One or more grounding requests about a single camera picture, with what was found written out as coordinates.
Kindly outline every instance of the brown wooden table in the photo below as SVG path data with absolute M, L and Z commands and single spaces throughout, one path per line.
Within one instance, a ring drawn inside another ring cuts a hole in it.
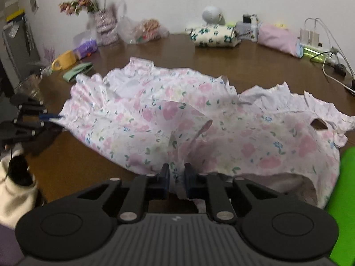
M 294 93 L 310 92 L 314 97 L 334 103 L 339 111 L 355 115 L 355 97 L 341 85 L 323 75 L 320 64 L 297 59 L 250 41 L 243 41 L 234 49 L 195 48 L 185 35 L 171 35 L 160 41 L 142 45 L 109 46 L 100 48 L 84 62 L 94 63 L 96 72 L 105 76 L 114 68 L 123 68 L 130 57 L 152 60 L 157 67 L 192 68 L 213 77 L 226 75 L 238 93 L 255 85 L 270 88 L 284 81 Z M 70 98 L 73 83 L 62 79 L 63 72 L 55 72 L 43 79 L 40 88 L 50 112 L 59 113 Z M 355 145 L 355 133 L 349 133 L 346 148 Z M 53 144 L 38 156 L 28 156 L 31 171 L 36 175 L 49 201 L 75 193 L 112 177 L 131 180 L 135 175 L 87 148 L 68 131 L 60 134 Z M 190 203 L 177 201 L 152 203 L 153 211 L 193 211 Z

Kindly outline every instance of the pink floral fabric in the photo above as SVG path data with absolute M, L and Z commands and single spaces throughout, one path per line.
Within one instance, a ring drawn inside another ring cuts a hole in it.
M 323 207 L 339 174 L 338 148 L 355 118 L 287 85 L 240 95 L 226 77 L 157 68 L 132 58 L 102 79 L 77 77 L 58 121 L 88 147 L 139 174 L 169 163 L 183 197 L 184 163 L 244 176 Z M 322 119 L 328 130 L 310 124 Z

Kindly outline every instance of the yellow mug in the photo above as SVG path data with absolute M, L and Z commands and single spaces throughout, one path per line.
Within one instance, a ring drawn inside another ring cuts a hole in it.
M 76 63 L 76 57 L 73 51 L 67 51 L 61 54 L 52 64 L 52 70 L 65 70 Z

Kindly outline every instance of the round white speaker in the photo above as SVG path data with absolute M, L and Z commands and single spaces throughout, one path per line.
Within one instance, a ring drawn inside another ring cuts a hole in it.
M 218 24 L 221 22 L 223 14 L 220 8 L 208 6 L 204 9 L 202 18 L 207 24 Z

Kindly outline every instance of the vase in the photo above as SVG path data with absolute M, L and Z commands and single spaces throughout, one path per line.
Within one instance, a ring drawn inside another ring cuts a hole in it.
M 107 46 L 121 41 L 116 31 L 117 20 L 112 9 L 100 10 L 94 13 L 94 20 L 99 46 Z

